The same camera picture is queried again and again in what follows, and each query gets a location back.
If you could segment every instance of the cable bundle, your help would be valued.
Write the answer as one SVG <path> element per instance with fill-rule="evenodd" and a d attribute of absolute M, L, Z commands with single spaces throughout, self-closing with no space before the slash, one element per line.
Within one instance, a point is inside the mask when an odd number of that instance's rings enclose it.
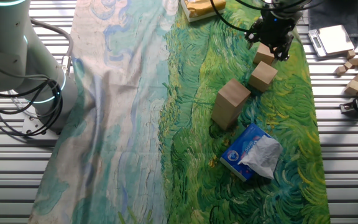
<path fill-rule="evenodd" d="M 44 22 L 40 22 L 40 21 L 36 21 L 35 19 L 31 18 L 31 23 L 33 23 L 34 25 L 37 26 L 42 26 L 46 29 L 50 29 L 53 30 L 55 32 L 58 32 L 59 34 L 64 35 L 68 41 L 69 41 L 69 46 L 68 46 L 68 50 L 66 53 L 66 56 L 70 56 L 71 55 L 71 51 L 73 48 L 73 41 L 72 38 L 70 37 L 70 35 L 65 32 L 64 30 L 58 28 L 58 27 L 54 27 L 51 26 L 49 24 L 46 24 Z M 9 91 L 9 94 L 2 94 L 0 93 L 0 97 L 2 98 L 10 98 L 12 100 L 12 102 L 16 105 L 17 110 L 14 111 L 7 111 L 7 110 L 2 110 L 0 109 L 0 122 L 4 123 L 4 125 L 9 128 L 10 130 L 6 130 L 4 129 L 1 125 L 0 125 L 0 129 L 1 131 L 3 131 L 4 133 L 10 135 L 10 136 L 21 136 L 21 137 L 31 137 L 31 136 L 36 136 L 39 134 L 44 134 L 46 132 L 46 130 L 48 130 L 50 127 L 52 127 L 52 125 L 56 122 L 56 120 L 58 119 L 58 117 L 60 116 L 60 113 L 62 112 L 62 108 L 63 108 L 63 97 L 62 97 L 62 90 L 60 88 L 60 85 L 55 81 L 50 79 L 48 76 L 46 75 L 26 75 L 26 76 L 19 76 L 19 75 L 15 75 L 15 74 L 11 74 L 8 72 L 5 72 L 4 70 L 0 69 L 0 72 L 10 76 L 10 77 L 14 77 L 14 78 L 24 78 L 24 79 L 30 79 L 30 80 L 41 80 L 43 81 L 39 86 L 24 92 L 24 93 L 19 93 L 19 94 L 12 94 L 12 91 Z M 34 102 L 36 101 L 37 97 L 41 94 L 41 92 L 43 91 L 43 89 L 45 87 L 50 87 L 50 90 L 52 91 L 52 95 L 53 95 L 53 103 L 52 103 L 52 107 L 51 109 L 45 113 L 45 114 L 33 114 L 30 113 L 28 111 L 26 111 L 28 108 L 30 108 L 30 106 L 32 106 L 34 104 Z M 16 101 L 19 101 L 17 99 L 17 97 L 23 97 L 29 94 L 34 94 L 34 96 L 32 97 L 32 99 L 29 101 L 29 103 L 27 105 L 22 105 L 20 106 Z M 30 116 L 31 118 L 35 118 L 35 119 L 40 119 L 40 118 L 47 118 L 47 121 L 45 122 L 45 124 L 30 133 L 22 133 L 21 131 L 18 131 L 16 129 L 14 129 L 12 126 L 10 126 L 6 121 L 4 121 L 4 119 L 2 118 L 1 114 L 18 114 L 18 113 L 25 113 L 26 115 Z"/>

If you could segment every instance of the black cable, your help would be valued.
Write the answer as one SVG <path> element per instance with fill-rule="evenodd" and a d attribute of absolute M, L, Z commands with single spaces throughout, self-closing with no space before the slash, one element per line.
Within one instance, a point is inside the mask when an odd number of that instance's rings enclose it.
<path fill-rule="evenodd" d="M 3 120 L 3 118 L 0 114 L 0 120 L 13 132 L 10 133 L 9 131 L 6 131 L 2 126 L 0 126 L 1 131 L 3 131 L 4 133 L 6 133 L 8 135 L 11 135 L 11 136 L 29 137 L 29 136 L 36 136 L 38 134 L 42 134 L 44 131 L 48 130 L 56 122 L 56 120 L 60 116 L 60 113 L 62 112 L 62 108 L 63 108 L 63 99 L 62 99 L 62 92 L 61 92 L 60 86 L 56 83 L 56 81 L 49 82 L 48 84 L 51 87 L 53 95 L 55 96 L 52 108 L 55 108 L 56 106 L 58 106 L 57 113 L 53 112 L 50 115 L 48 121 L 41 128 L 37 129 L 36 131 L 33 131 L 31 133 L 26 133 L 26 134 L 14 129 L 12 126 L 10 126 L 7 122 L 5 122 Z"/>
<path fill-rule="evenodd" d="M 21 113 L 21 112 L 29 109 L 30 106 L 32 106 L 34 101 L 37 99 L 37 97 L 40 95 L 41 91 L 45 88 L 46 84 L 48 84 L 49 82 L 50 82 L 50 80 L 47 80 L 43 84 L 39 85 L 39 86 L 42 86 L 42 87 L 39 88 L 39 90 L 35 93 L 34 97 L 31 99 L 30 103 L 27 106 L 23 107 L 22 109 L 15 110 L 15 111 L 4 111 L 4 110 L 0 109 L 0 113 L 3 113 L 3 114 L 18 114 L 18 113 Z"/>
<path fill-rule="evenodd" d="M 10 95 L 10 94 L 2 94 L 0 93 L 0 97 L 4 97 L 4 98 L 12 98 L 12 97 L 22 97 L 22 96 L 26 96 L 28 94 L 31 94 L 37 90 L 39 90 L 39 88 L 41 88 L 42 86 L 46 86 L 47 82 L 43 82 L 41 83 L 39 86 L 29 90 L 29 91 L 25 91 L 24 93 L 19 93 L 19 94 L 15 94 L 15 95 Z"/>
<path fill-rule="evenodd" d="M 43 28 L 55 31 L 56 33 L 61 34 L 64 37 L 66 37 L 66 39 L 68 40 L 68 49 L 67 49 L 67 52 L 66 52 L 65 55 L 66 56 L 71 56 L 71 53 L 73 51 L 74 41 L 73 41 L 73 39 L 71 38 L 71 35 L 68 32 L 64 31 L 63 29 L 61 29 L 61 28 L 59 28 L 57 26 L 53 26 L 53 25 L 47 24 L 46 22 L 41 22 L 41 21 L 35 20 L 33 18 L 30 18 L 30 21 L 34 25 L 41 26 Z"/>
<path fill-rule="evenodd" d="M 243 6 L 247 6 L 248 8 L 256 9 L 256 10 L 260 10 L 260 11 L 282 11 L 282 10 L 284 10 L 284 9 L 289 9 L 289 8 L 291 8 L 291 7 L 293 7 L 293 6 L 297 6 L 297 5 L 299 5 L 299 4 L 302 4 L 302 3 L 304 3 L 305 1 L 308 1 L 308 0 L 300 0 L 300 1 L 296 2 L 296 3 L 289 4 L 289 5 L 283 6 L 283 7 L 267 8 L 267 7 L 255 7 L 255 6 L 253 6 L 253 5 L 250 5 L 250 4 L 248 4 L 248 3 L 243 2 L 243 1 L 241 1 L 241 0 L 236 0 L 236 2 L 242 4 Z"/>
<path fill-rule="evenodd" d="M 239 30 L 241 32 L 252 32 L 251 30 L 247 30 L 247 29 L 243 29 L 243 28 L 240 28 L 240 27 L 236 27 L 235 25 L 232 25 L 230 22 L 228 22 L 227 20 L 225 20 L 222 15 L 219 13 L 218 9 L 216 9 L 216 6 L 215 6 L 215 3 L 213 0 L 210 0 L 211 1 L 211 5 L 212 5 L 212 8 L 214 9 L 216 15 L 222 20 L 222 22 L 224 22 L 226 25 L 228 25 L 229 27 L 235 29 L 235 30 Z"/>

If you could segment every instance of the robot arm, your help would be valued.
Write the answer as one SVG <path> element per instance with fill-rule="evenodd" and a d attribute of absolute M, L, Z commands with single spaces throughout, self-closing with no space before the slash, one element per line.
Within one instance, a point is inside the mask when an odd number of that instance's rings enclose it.
<path fill-rule="evenodd" d="M 77 97 L 75 82 L 66 75 L 70 67 L 68 56 L 71 54 L 71 47 L 68 55 L 63 58 L 67 64 L 61 66 L 32 28 L 32 23 L 37 21 L 32 21 L 29 17 L 29 8 L 30 0 L 0 0 L 0 91 L 27 93 L 46 80 L 54 80 L 62 93 L 57 96 L 61 96 L 64 102 L 61 113 L 51 126 L 54 131 L 59 132 Z M 45 114 L 56 109 L 53 100 L 55 95 L 51 88 L 44 88 L 35 101 L 31 102 L 37 114 L 43 117 L 40 119 L 43 123 L 51 116 Z M 31 101 L 34 96 L 35 92 L 24 98 Z"/>
<path fill-rule="evenodd" d="M 302 17 L 300 12 L 304 5 L 311 0 L 273 0 L 265 4 L 261 17 L 245 33 L 249 48 L 255 42 L 261 42 L 269 47 L 270 52 L 280 61 L 288 60 L 293 35 L 290 33 Z"/>

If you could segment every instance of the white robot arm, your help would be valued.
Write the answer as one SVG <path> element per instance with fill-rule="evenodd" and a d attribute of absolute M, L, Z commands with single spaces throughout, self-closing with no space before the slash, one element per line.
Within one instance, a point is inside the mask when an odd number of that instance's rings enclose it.
<path fill-rule="evenodd" d="M 58 85 L 51 88 L 60 87 L 62 94 L 58 94 L 64 103 L 50 128 L 59 132 L 77 97 L 75 82 L 67 74 L 72 43 L 63 58 L 64 64 L 58 64 L 32 28 L 32 23 L 42 24 L 30 19 L 29 7 L 30 0 L 0 0 L 0 91 L 14 90 L 20 94 L 37 88 L 45 80 L 55 80 Z M 39 115 L 48 114 L 56 106 L 51 88 L 44 88 L 32 104 Z M 30 101 L 35 93 L 24 98 Z M 41 122 L 48 119 L 44 116 Z"/>

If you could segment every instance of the wrinkled fabric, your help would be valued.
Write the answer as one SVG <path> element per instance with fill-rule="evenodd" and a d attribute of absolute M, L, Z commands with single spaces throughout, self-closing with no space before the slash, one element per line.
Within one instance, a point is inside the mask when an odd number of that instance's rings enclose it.
<path fill-rule="evenodd" d="M 249 27 L 260 12 L 229 0 L 223 16 Z M 257 45 L 217 17 L 189 24 L 177 0 L 78 0 L 71 36 L 78 99 L 29 223 L 329 221 L 298 36 L 263 94 L 247 84 Z M 252 96 L 225 132 L 211 113 L 232 78 Z M 218 159 L 250 123 L 284 148 L 269 182 L 243 183 Z"/>

